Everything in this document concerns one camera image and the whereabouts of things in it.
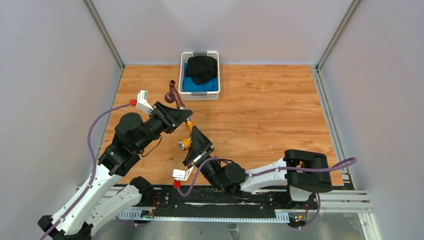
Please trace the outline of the silver pipe fitting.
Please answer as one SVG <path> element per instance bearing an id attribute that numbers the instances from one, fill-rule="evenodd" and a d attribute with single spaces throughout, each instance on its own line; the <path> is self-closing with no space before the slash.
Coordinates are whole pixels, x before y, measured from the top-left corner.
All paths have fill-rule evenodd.
<path id="1" fill-rule="evenodd" d="M 184 121 L 185 122 L 191 122 L 192 121 L 191 117 L 193 115 L 193 111 L 191 109 L 187 109 L 187 108 L 184 108 L 184 107 L 182 107 L 180 110 L 182 111 L 182 115 L 185 117 Z"/>

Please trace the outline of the yellow brass faucet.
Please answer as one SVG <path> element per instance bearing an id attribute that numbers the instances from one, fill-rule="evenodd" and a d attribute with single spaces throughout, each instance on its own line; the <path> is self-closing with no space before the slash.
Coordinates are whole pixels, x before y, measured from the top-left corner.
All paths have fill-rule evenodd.
<path id="1" fill-rule="evenodd" d="M 189 150 L 189 149 L 191 148 L 191 146 L 192 146 L 192 139 L 191 139 L 191 137 L 192 137 L 192 132 L 193 132 L 194 123 L 193 123 L 192 121 L 189 121 L 189 120 L 188 120 L 188 121 L 186 122 L 185 126 L 186 126 L 186 128 L 188 129 L 188 131 L 189 131 L 189 137 L 181 138 L 181 139 L 178 141 L 178 147 L 179 147 L 179 148 L 180 148 L 180 150 L 182 150 L 182 151 L 187 151 L 187 150 Z"/>

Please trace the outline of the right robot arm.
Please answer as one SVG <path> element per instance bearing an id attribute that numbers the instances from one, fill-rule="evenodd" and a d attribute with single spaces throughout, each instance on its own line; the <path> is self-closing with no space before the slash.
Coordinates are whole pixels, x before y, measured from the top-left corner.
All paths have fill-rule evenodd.
<path id="1" fill-rule="evenodd" d="M 197 169 L 194 179 L 203 177 L 217 190 L 224 190 L 230 196 L 243 192 L 253 193 L 259 189 L 277 186 L 288 187 L 286 203 L 294 209 L 303 205 L 312 193 L 328 193 L 333 190 L 327 157 L 324 154 L 289 149 L 279 160 L 254 169 L 245 169 L 230 159 L 212 157 L 213 143 L 196 126 L 189 128 L 190 136 L 178 142 L 181 150 L 187 151 L 183 161 L 187 170 L 174 169 L 174 187 L 180 188 L 180 181 L 187 181 L 191 172 Z"/>

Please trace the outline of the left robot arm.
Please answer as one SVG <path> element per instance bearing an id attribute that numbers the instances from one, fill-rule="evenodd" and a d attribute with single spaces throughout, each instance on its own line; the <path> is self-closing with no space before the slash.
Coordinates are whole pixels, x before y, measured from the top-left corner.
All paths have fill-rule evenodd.
<path id="1" fill-rule="evenodd" d="M 136 112 L 126 113 L 115 127 L 112 143 L 100 157 L 94 155 L 91 135 L 87 135 L 87 145 L 92 158 L 92 171 L 72 198 L 56 213 L 44 215 L 38 221 L 43 230 L 41 239 L 50 236 L 54 240 L 90 240 L 105 224 L 122 211 L 139 204 L 150 205 L 154 199 L 152 185 L 143 177 L 136 177 L 121 192 L 102 204 L 99 201 L 132 167 L 141 159 L 144 149 L 163 133 L 171 134 L 193 111 L 172 108 L 156 102 L 132 99 L 129 103 L 107 110 L 135 106 L 147 113 L 143 121 Z"/>

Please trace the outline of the brown faucet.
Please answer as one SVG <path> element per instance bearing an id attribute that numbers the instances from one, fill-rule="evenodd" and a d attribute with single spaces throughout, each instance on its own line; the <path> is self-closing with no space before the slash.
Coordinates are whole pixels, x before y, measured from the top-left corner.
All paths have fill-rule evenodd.
<path id="1" fill-rule="evenodd" d="M 176 89 L 176 82 L 174 80 L 169 81 L 169 91 L 165 94 L 164 100 L 169 104 L 175 103 L 179 109 L 186 108 L 179 91 Z"/>

